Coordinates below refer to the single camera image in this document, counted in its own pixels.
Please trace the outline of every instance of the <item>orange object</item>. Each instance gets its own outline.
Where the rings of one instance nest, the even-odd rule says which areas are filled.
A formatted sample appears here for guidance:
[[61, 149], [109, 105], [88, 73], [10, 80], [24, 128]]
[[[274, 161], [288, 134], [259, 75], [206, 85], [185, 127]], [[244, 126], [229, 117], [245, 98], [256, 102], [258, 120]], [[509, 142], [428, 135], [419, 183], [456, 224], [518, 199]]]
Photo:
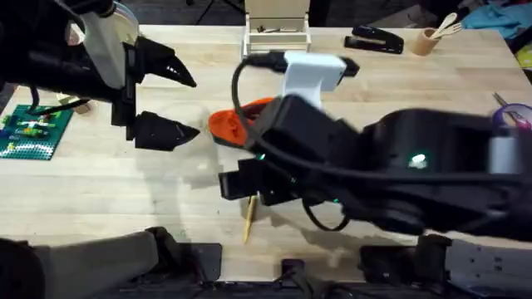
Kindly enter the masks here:
[[[242, 106], [250, 124], [253, 124], [253, 121], [259, 116], [260, 111], [272, 100], [272, 97], [267, 97]], [[240, 123], [239, 116], [233, 109], [213, 113], [209, 117], [209, 130], [214, 137], [214, 142], [220, 145], [241, 148], [244, 146], [247, 137], [246, 131]]]

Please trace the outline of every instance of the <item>wooden spoon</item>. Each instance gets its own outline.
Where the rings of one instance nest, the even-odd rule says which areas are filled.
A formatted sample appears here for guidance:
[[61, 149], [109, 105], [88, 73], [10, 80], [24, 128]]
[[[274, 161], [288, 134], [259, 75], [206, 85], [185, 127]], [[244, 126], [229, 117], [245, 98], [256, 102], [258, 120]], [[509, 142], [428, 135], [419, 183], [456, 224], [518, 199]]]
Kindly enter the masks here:
[[439, 37], [448, 36], [448, 35], [451, 35], [451, 34], [458, 33], [460, 30], [462, 30], [462, 23], [457, 23], [455, 25], [452, 25], [452, 26], [444, 29], [443, 31], [441, 31], [438, 34], [432, 34], [431, 38], [439, 38]]
[[440, 32], [442, 32], [445, 28], [449, 27], [452, 23], [454, 23], [457, 18], [458, 14], [456, 14], [456, 12], [449, 13], [447, 17], [443, 20], [441, 25], [438, 27], [438, 29], [434, 33], [432, 33], [431, 38], [434, 38], [439, 35]]

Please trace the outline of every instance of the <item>purple object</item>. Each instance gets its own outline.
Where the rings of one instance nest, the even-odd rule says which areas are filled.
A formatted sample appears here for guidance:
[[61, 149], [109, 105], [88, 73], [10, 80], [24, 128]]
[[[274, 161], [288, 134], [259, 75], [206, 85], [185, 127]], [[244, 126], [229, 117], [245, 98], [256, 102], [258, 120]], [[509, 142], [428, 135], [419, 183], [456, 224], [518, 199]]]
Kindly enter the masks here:
[[491, 122], [495, 125], [513, 125], [505, 120], [504, 113], [510, 115], [518, 128], [532, 130], [532, 107], [518, 103], [504, 105], [491, 116]]

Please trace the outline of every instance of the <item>wooden stick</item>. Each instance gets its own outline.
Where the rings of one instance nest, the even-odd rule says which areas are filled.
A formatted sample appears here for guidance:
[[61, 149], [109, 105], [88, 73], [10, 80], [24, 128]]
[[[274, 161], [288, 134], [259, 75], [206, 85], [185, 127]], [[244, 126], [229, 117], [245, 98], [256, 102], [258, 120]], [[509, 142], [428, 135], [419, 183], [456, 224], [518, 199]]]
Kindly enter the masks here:
[[252, 195], [249, 197], [249, 206], [248, 206], [248, 215], [246, 216], [246, 226], [244, 228], [244, 244], [248, 241], [249, 232], [251, 230], [251, 223], [253, 222], [253, 217], [255, 214], [255, 203], [257, 202], [257, 197]]

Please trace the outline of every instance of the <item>green led light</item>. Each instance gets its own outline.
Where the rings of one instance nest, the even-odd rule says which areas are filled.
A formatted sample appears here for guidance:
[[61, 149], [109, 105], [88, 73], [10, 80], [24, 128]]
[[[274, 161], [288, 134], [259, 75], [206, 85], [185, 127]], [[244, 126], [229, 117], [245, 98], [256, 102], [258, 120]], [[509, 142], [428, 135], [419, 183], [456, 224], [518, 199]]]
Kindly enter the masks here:
[[426, 159], [426, 156], [424, 154], [416, 154], [415, 156], [412, 157], [411, 161], [413, 163], [421, 163], [425, 161], [425, 159]]
[[424, 169], [428, 166], [427, 157], [424, 154], [416, 154], [410, 158], [408, 167], [415, 169]]

